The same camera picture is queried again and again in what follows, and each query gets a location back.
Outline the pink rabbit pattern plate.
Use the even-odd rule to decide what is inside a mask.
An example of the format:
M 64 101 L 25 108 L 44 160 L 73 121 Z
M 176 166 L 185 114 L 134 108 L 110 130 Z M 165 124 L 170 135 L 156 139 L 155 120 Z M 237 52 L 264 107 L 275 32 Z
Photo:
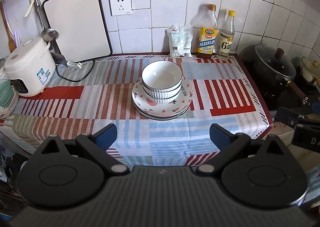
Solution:
M 135 108 L 147 117 L 156 120 L 169 119 L 184 113 L 190 106 L 193 99 L 193 88 L 190 82 L 182 79 L 182 86 L 179 93 L 169 98 L 168 101 L 150 97 L 143 89 L 142 79 L 139 78 L 132 88 L 132 102 Z

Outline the white ribbed bowl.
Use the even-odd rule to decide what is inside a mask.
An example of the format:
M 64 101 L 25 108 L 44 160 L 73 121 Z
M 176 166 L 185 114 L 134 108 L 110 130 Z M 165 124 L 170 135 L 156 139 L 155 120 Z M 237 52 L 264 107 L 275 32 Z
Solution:
M 180 92 L 181 86 L 182 86 L 182 79 L 179 81 L 179 83 L 177 83 L 176 85 L 168 89 L 151 88 L 147 86 L 144 82 L 142 82 L 142 87 L 145 93 L 153 98 L 158 98 L 158 99 L 167 99 L 177 95 Z
M 165 104 L 172 102 L 175 100 L 178 95 L 180 94 L 181 87 L 178 87 L 172 91 L 168 92 L 157 92 L 157 91 L 152 91 L 145 86 L 143 86 L 143 90 L 146 93 L 146 96 L 148 99 L 158 103 L 158 104 Z
M 182 79 L 182 69 L 170 61 L 149 63 L 142 71 L 142 81 L 155 89 L 168 89 Z

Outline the teal egg pattern plate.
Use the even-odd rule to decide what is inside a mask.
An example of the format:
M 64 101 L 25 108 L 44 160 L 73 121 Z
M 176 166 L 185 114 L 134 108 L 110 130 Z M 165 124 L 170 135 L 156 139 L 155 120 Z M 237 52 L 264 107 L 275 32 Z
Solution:
M 5 72 L 1 73 L 0 118 L 8 117 L 16 108 L 19 95 Z

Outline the striped red blue table mat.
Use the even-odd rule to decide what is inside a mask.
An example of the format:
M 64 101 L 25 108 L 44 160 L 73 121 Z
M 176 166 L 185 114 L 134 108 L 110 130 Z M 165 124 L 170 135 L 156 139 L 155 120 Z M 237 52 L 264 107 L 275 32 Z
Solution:
M 27 153 L 50 134 L 72 139 L 110 123 L 117 139 L 108 148 L 129 167 L 199 165 L 219 149 L 209 137 L 213 123 L 253 139 L 264 136 L 272 118 L 236 56 L 174 58 L 183 73 L 176 100 L 160 104 L 142 88 L 141 74 L 162 55 L 114 55 L 80 70 L 59 66 L 43 93 L 19 99 L 1 120 L 1 132 Z

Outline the cream pot with lid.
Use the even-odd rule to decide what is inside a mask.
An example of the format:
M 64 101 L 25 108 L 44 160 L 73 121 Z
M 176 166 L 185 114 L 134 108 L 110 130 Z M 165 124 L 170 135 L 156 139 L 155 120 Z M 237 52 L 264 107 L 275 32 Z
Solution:
M 304 79 L 308 83 L 316 85 L 319 81 L 319 62 L 308 57 L 302 57 L 299 66 Z

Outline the black wok with glass lid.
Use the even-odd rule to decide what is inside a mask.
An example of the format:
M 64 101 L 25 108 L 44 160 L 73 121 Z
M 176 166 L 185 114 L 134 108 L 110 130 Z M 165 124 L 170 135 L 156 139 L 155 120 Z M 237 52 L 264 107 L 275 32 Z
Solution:
M 276 110 L 290 101 L 308 105 L 308 97 L 294 82 L 296 69 L 282 48 L 263 43 L 250 45 L 239 57 L 269 109 Z

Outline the white vinegar bottle yellow cap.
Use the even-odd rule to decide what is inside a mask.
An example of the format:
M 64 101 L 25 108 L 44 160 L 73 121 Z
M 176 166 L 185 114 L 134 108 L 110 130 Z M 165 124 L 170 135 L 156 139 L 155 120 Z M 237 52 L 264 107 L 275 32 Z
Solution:
M 234 28 L 234 17 L 235 11 L 229 10 L 228 16 L 220 29 L 220 36 L 218 41 L 218 48 L 216 55 L 219 59 L 226 60 L 229 56 L 231 46 L 234 39 L 235 28 Z

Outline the cooking wine bottle yellow label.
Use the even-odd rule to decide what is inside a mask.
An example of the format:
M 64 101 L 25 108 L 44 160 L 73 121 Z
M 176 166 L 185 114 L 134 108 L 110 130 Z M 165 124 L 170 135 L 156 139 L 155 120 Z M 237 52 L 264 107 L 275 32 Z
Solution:
M 201 28 L 196 51 L 196 56 L 198 58 L 210 59 L 212 57 L 217 33 L 216 5 L 209 4 L 201 19 Z

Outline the white plastic seasoning bag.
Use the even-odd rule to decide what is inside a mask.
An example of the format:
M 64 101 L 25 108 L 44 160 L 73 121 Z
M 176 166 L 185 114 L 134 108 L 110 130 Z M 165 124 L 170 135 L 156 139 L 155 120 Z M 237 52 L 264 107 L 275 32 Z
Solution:
M 192 57 L 193 31 L 191 25 L 172 25 L 166 30 L 166 34 L 169 40 L 170 57 Z

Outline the hanging metal ladle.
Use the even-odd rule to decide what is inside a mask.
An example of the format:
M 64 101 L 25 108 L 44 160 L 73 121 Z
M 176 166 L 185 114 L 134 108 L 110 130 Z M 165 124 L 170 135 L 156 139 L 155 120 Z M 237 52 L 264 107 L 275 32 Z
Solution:
M 40 0 L 34 0 L 34 3 L 35 3 L 36 14 L 39 18 L 39 22 L 41 25 L 41 32 L 40 32 L 41 38 L 43 38 L 43 40 L 47 42 L 52 42 L 56 40 L 59 37 L 59 33 L 55 29 L 52 29 L 49 27 L 49 23 L 46 19 Z

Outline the white cutting board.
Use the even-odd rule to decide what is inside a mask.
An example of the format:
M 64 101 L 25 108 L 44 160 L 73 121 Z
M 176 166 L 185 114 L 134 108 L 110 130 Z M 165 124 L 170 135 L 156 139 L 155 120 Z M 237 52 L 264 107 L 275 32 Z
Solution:
M 42 7 L 50 28 L 59 34 L 57 48 L 68 62 L 112 54 L 101 0 L 45 0 Z

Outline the white wall socket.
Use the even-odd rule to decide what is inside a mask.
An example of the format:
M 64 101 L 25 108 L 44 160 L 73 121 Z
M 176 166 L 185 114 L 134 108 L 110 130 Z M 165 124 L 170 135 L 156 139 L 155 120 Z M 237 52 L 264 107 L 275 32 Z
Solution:
M 111 15 L 129 15 L 132 13 L 132 2 L 131 0 L 109 0 Z

